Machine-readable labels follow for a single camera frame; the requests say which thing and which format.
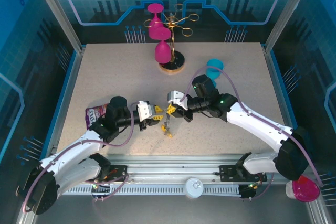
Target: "glass panel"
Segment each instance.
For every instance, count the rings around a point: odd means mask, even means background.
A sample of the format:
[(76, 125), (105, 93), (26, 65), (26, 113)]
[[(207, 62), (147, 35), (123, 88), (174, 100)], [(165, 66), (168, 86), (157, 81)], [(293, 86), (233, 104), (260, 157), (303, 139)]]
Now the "glass panel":
[(301, 0), (274, 46), (297, 123), (309, 130), (326, 169), (336, 161), (335, 42), (335, 0)]
[(19, 175), (39, 159), (73, 49), (45, 0), (0, 5), (0, 219), (15, 223)]
[(183, 4), (177, 18), (191, 13), (200, 20), (181, 22), (192, 28), (193, 36), (176, 33), (176, 41), (183, 42), (265, 42), (287, 0), (60, 0), (64, 10), (78, 33), (81, 42), (141, 42), (142, 38), (129, 34), (145, 32), (146, 42), (154, 42), (147, 36), (143, 22), (153, 18), (147, 11), (150, 3), (163, 4), (169, 15), (176, 11), (176, 4)]

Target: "metal post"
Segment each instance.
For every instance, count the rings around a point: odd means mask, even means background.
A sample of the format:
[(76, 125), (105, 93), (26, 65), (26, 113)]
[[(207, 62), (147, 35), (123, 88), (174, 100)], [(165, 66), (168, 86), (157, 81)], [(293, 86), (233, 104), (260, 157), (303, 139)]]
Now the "metal post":
[(282, 33), (283, 29), (285, 28), (289, 18), (291, 17), (292, 13), (296, 9), (300, 0), (288, 0), (285, 7), (283, 8), (279, 19), (277, 20), (276, 24), (274, 25), (273, 30), (271, 31), (266, 43), (265, 48), (266, 52), (269, 53), (275, 43), (277, 42), (280, 34)]
[(59, 22), (65, 35), (68, 37), (72, 47), (78, 54), (80, 54), (82, 51), (82, 45), (60, 2), (58, 0), (46, 0), (46, 2), (49, 5), (52, 13), (56, 17), (57, 21)]

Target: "blue cup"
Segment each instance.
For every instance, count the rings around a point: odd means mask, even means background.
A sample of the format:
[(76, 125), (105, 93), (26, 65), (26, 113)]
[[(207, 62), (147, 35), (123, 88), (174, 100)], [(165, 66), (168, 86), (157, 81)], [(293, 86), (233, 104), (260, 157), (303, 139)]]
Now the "blue cup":
[[(209, 60), (206, 65), (218, 67), (219, 69), (222, 69), (222, 70), (224, 69), (224, 64), (222, 63), (222, 61), (217, 60), (217, 59)], [(221, 72), (214, 68), (207, 68), (205, 71), (205, 74), (210, 79), (215, 80), (221, 75)]]

